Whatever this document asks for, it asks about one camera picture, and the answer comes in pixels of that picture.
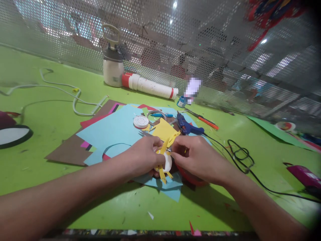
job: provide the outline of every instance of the white cable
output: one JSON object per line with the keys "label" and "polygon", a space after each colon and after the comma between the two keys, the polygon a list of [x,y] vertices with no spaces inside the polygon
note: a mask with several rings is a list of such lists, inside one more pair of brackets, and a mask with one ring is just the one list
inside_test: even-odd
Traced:
{"label": "white cable", "polygon": [[[69,84],[61,84],[61,83],[54,83],[54,82],[49,82],[49,81],[46,81],[43,77],[43,74],[42,74],[42,69],[39,70],[40,71],[40,75],[41,75],[41,78],[44,82],[46,83],[50,83],[50,84],[58,84],[58,85],[65,85],[65,86],[69,86],[69,87],[72,87],[72,88],[76,88],[76,89],[79,89],[75,86],[72,86],[72,85],[69,85]],[[11,88],[7,93],[4,93],[2,91],[0,91],[2,94],[6,95],[6,96],[9,96],[11,95],[11,93],[15,90],[15,89],[18,89],[18,88],[24,88],[24,87],[37,87],[37,86],[40,86],[40,87],[50,87],[50,88],[55,88],[55,89],[58,89],[58,90],[61,90],[65,93],[67,93],[68,95],[71,95],[72,97],[74,97],[74,101],[73,101],[73,110],[76,114],[78,115],[86,115],[86,116],[92,116],[94,114],[85,114],[85,113],[79,113],[78,111],[76,111],[76,101],[77,100],[80,100],[81,102],[85,103],[85,104],[90,104],[90,105],[96,105],[96,106],[99,106],[99,107],[102,107],[100,104],[97,104],[97,103],[89,103],[89,102],[86,102],[86,101],[83,101],[82,99],[79,98],[79,95],[81,93],[81,90],[79,89],[79,92],[76,94],[76,96],[72,95],[71,93],[68,93],[67,91],[61,89],[61,88],[58,88],[58,87],[55,87],[55,86],[50,86],[50,85],[19,85],[19,86],[15,86],[13,88]]]}

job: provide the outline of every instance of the hand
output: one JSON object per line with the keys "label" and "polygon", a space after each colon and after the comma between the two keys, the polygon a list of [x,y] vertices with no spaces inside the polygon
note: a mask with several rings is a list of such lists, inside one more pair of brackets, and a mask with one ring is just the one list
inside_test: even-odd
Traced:
{"label": "hand", "polygon": [[175,163],[191,174],[217,185],[223,185],[237,169],[201,136],[178,136],[171,156]]}
{"label": "hand", "polygon": [[155,151],[163,145],[159,137],[143,137],[123,152],[127,168],[131,170],[132,177],[138,177],[145,173],[159,177],[159,173],[154,170],[158,165],[165,165],[165,157],[156,154]]}

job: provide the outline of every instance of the metal mesh wall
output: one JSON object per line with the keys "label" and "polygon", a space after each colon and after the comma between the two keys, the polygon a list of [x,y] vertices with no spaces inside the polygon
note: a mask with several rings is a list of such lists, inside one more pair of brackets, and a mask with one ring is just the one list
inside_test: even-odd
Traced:
{"label": "metal mesh wall", "polygon": [[0,0],[0,43],[102,72],[101,25],[109,23],[121,31],[127,71],[180,94],[185,76],[198,75],[199,103],[287,118],[318,133],[310,128],[321,118],[320,44],[311,14],[283,19],[249,52],[264,31],[248,21],[250,7],[243,0]]}

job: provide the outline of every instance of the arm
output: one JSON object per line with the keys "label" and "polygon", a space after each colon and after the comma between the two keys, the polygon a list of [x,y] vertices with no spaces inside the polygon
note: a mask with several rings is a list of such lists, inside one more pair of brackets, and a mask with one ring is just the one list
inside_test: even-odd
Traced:
{"label": "arm", "polygon": [[165,163],[154,149],[158,137],[144,137],[122,154],[99,164],[0,197],[3,240],[37,240],[79,207]]}
{"label": "arm", "polygon": [[302,224],[218,154],[203,137],[178,136],[172,150],[177,165],[227,189],[261,240],[302,240],[306,237],[308,231]]}

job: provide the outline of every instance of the small blue bottle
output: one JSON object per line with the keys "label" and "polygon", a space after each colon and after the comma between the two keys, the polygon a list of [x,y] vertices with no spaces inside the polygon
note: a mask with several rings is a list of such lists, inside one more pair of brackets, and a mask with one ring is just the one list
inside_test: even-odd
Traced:
{"label": "small blue bottle", "polygon": [[180,99],[178,100],[178,102],[177,102],[177,106],[180,107],[180,108],[184,108],[185,105],[186,105],[186,101],[184,99],[184,96],[182,95],[180,97]]}

